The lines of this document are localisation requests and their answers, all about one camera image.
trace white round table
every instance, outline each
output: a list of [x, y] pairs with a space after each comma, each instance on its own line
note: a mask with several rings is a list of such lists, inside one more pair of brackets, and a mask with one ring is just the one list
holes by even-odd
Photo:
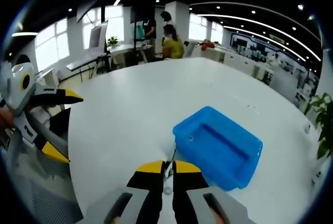
[[263, 151], [249, 185], [229, 194], [257, 224], [296, 223], [310, 204], [306, 117], [284, 97], [239, 71], [205, 58], [137, 65], [84, 82], [72, 106], [69, 159], [83, 215], [136, 168], [167, 159], [172, 128], [212, 106], [253, 133]]

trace window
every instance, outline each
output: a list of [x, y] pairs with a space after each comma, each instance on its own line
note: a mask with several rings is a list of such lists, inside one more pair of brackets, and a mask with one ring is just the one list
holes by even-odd
[[[90, 32], [96, 26], [101, 24], [101, 8], [91, 9], [83, 17], [83, 46], [84, 49], [89, 48]], [[124, 41], [124, 18], [122, 6], [105, 7], [105, 20], [108, 20], [108, 28], [106, 30], [106, 39], [111, 36], [117, 36], [118, 40]]]
[[218, 42], [222, 43], [222, 38], [223, 38], [223, 26], [213, 22], [212, 23], [212, 33], [210, 35], [210, 41], [211, 42]]
[[67, 19], [60, 20], [38, 33], [35, 50], [38, 71], [69, 56]]
[[190, 14], [189, 16], [189, 39], [204, 40], [207, 34], [207, 19]]

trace green plant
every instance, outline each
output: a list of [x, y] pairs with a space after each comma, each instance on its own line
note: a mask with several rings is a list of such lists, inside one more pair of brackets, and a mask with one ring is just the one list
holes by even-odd
[[321, 97], [316, 95], [314, 101], [310, 104], [314, 110], [318, 113], [316, 118], [315, 127], [320, 126], [322, 128], [321, 135], [319, 137], [319, 148], [317, 151], [317, 158], [323, 157], [327, 151], [328, 155], [333, 151], [333, 101], [332, 97], [324, 93]]
[[112, 36], [108, 39], [108, 46], [113, 46], [118, 43], [118, 38], [116, 36]]

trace blue plastic tray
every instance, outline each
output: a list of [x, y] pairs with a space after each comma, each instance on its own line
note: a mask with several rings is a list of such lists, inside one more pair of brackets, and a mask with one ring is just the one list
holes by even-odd
[[173, 128], [176, 148], [225, 191], [245, 188], [257, 167], [262, 141], [212, 107]]

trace yellow shirt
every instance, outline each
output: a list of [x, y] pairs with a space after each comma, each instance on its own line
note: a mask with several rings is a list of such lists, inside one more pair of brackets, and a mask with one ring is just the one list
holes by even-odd
[[172, 59], [181, 59], [184, 55], [184, 46], [181, 38], [178, 37], [178, 41], [174, 41], [172, 37], [166, 37], [163, 42], [163, 49], [170, 50], [170, 57]]

